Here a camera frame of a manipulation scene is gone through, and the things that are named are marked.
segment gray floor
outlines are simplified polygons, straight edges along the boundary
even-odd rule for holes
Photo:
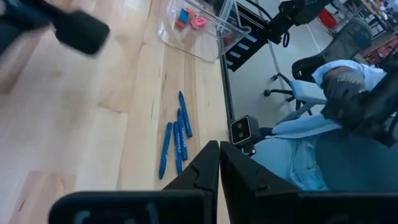
[[[258,10],[245,0],[238,1],[258,13]],[[271,16],[278,13],[279,0],[259,1]],[[319,53],[332,38],[317,20],[307,26],[293,27],[289,32],[290,44],[287,48],[283,48],[282,44],[265,45],[236,72],[229,71],[235,118],[248,114],[257,118],[261,127],[273,127],[294,108],[294,102],[286,103],[284,95],[275,93],[267,98],[263,96],[265,89],[289,90],[287,84],[281,80],[270,82],[270,77],[280,72],[288,78],[293,78],[292,64]]]

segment office chair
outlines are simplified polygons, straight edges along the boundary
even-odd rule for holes
[[[312,74],[322,65],[334,60],[352,59],[357,53],[368,48],[371,45],[373,33],[369,25],[360,18],[352,18],[347,25],[342,28],[333,41],[322,52],[312,57],[304,58],[296,61],[292,65],[292,75],[296,80],[315,83]],[[274,75],[271,80],[275,81],[281,77],[292,89],[290,80],[281,73]],[[295,99],[292,90],[265,90],[264,96],[270,96],[271,93],[282,93],[290,95],[286,99],[291,102]],[[296,110],[305,105],[306,101],[296,101]]]

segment hand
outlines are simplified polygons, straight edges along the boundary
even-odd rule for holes
[[[339,69],[325,78],[323,86],[327,99],[350,100],[365,89],[364,75],[352,68]]]

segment plastic container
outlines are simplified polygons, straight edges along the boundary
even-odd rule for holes
[[[207,21],[203,27],[176,24],[182,9]],[[169,0],[161,9],[157,34],[167,45],[207,62],[215,62],[251,30],[243,27],[235,0]]]

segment wooden surface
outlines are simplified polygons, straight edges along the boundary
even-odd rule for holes
[[[159,40],[166,0],[53,3],[92,13],[111,36],[89,58],[40,30],[0,57],[1,224],[45,223],[50,204],[69,192],[166,186],[176,177],[173,141],[163,180],[160,151],[167,122],[176,120],[179,90],[194,133],[189,158],[209,140],[228,139],[220,64]],[[218,218],[226,223],[219,196]]]

